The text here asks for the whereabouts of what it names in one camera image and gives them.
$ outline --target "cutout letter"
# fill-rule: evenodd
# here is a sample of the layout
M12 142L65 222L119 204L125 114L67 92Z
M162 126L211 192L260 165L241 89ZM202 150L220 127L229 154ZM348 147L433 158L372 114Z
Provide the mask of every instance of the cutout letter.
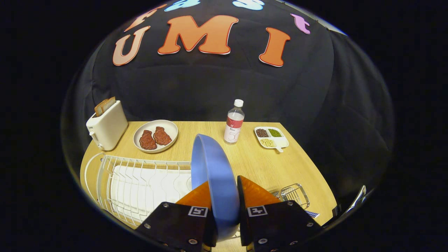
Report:
M132 28L138 26L139 24L143 23L143 21L145 21L146 17L152 16L152 14L154 14L157 11L157 9L163 8L165 6L167 6L167 5L166 4L161 5L161 6L157 7L157 8L155 8L155 9L152 9L152 10L148 11L147 13L145 13L143 15L140 15L137 19L135 19L135 21L124 32L127 32L130 29L132 29Z
M236 0L232 2L237 7L243 7L251 10L262 10L264 3L260 0Z
M191 6L195 6L197 4L200 4L199 0L180 0L176 3L172 4L170 7L166 8L165 11L175 10L179 8L187 8Z
M310 24L307 23L305 21L305 19L303 19L301 16L294 15L292 13L291 13L291 16L294 17L294 21L296 23L297 28L299 28L299 30L303 31L306 34L310 34L311 33L309 30L306 29L305 25L310 26Z
M198 27L192 16L176 17L168 20L170 28L164 45L158 49L159 54L170 54L180 51L177 38L180 36L182 44L187 52L193 50L204 37L205 42L199 46L203 53L228 54L230 47L227 46L228 35L238 18L231 16L214 16Z
M260 54L258 58L263 63L281 67L283 66L281 56L283 54L284 45L286 44L286 41L291 39L291 37L274 28L268 27L266 30L269 33L269 40L267 42L266 50L263 54Z
M125 46L126 40L131 35L126 35L119 39L115 43L115 51L113 52L112 62L114 65L125 65L128 64L137 55L138 49L140 48L140 42L142 41L143 34L145 31L149 30L150 26L145 26L134 32L134 41L132 42L131 50L128 54L123 55L123 47Z

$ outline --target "white toaster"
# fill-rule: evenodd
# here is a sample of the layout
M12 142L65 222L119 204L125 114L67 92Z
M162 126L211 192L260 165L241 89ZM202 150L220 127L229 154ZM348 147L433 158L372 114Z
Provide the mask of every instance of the white toaster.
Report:
M101 116L95 115L86 123L90 136L100 150L113 150L128 127L121 102L117 100Z

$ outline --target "wooden table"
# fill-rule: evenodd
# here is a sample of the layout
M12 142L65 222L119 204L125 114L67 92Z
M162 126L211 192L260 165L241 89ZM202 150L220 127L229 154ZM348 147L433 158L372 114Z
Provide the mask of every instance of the wooden table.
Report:
M194 138L197 134L203 134L214 138L221 145L232 166L235 179L238 175L242 175L270 192L299 183L305 189L310 201L310 206L306 210L320 213L315 221L323 225L333 217L332 209L336 207L336 200L330 187L305 151L280 123L244 122L237 143L230 145L225 143L223 138L225 122L174 122L179 129L176 142L169 149L154 154L144 153L134 146L134 133L145 123L129 122L126 132L112 151L101 151L93 141L90 143L81 164L80 175L84 191L86 191L84 179L86 164L98 153L146 160L190 161ZM288 139L289 146L283 149L283 153L261 147L254 133L254 128L257 126L279 128ZM94 159L89 165L87 174L87 183L94 198L96 190L92 188L96 188L99 164L99 160ZM240 239L236 238L217 243L213 251L245 252L246 250L241 247Z

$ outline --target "green beans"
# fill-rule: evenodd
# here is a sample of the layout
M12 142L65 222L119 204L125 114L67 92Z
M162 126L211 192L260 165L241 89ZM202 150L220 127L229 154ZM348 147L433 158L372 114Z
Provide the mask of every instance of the green beans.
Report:
M278 131L276 131L276 130L269 129L269 132L271 133L271 135L272 135L273 137L280 137L280 136L281 136L281 135L280 135L280 132L278 132Z

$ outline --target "white tray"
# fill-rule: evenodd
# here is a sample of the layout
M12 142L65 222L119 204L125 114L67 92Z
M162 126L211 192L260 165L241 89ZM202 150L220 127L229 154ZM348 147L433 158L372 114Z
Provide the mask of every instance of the white tray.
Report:
M258 129L266 130L268 137L258 137L258 135L257 135L257 130ZM278 131L281 136L273 137L271 135L271 133L269 132L269 129L273 129L273 130ZM289 141L286 139L286 137L284 136L283 132L281 132L281 130L279 128L275 128L275 127L255 127L254 133L255 133L255 136L257 137L258 142L260 143L260 145L263 146L266 149L277 149L279 152L283 152L282 148L285 148L285 147L289 146ZM274 142L274 144L276 146L275 147L266 147L266 146L261 144L261 139L270 139L270 140L272 140Z

